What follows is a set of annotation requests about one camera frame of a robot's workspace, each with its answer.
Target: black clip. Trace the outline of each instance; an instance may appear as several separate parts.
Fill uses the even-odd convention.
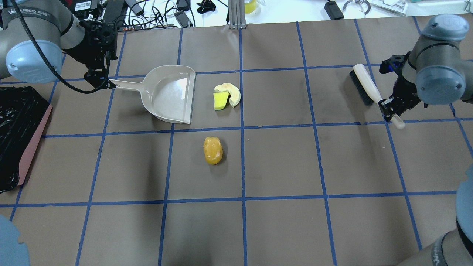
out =
[[[207,13],[209,11],[215,11],[215,4],[212,2],[212,0],[203,0],[202,3],[197,3],[198,6],[200,6],[198,9],[197,9],[197,12],[199,12],[199,14],[203,14],[203,13]]]

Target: power adapter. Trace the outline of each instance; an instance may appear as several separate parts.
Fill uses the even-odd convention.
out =
[[[337,6],[337,3],[335,3],[335,1],[327,0],[324,9],[331,20],[344,18],[342,11]]]
[[[178,11],[189,11],[191,9],[191,0],[177,0]]]

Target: yellow potato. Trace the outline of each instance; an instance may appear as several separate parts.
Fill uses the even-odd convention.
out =
[[[208,164],[218,164],[223,157],[223,148],[217,137],[206,137],[204,140],[204,156]]]

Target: white dustpan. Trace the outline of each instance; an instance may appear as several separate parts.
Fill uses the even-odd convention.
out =
[[[148,112],[160,120],[190,124],[195,71],[187,66],[160,66],[140,83],[110,80],[117,89],[137,90]]]

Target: yellow sponge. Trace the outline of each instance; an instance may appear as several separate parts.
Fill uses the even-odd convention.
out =
[[[228,91],[215,92],[213,94],[213,100],[214,100],[213,108],[215,110],[222,110],[223,108],[225,108],[225,106],[227,105],[229,96],[230,96],[230,93]]]

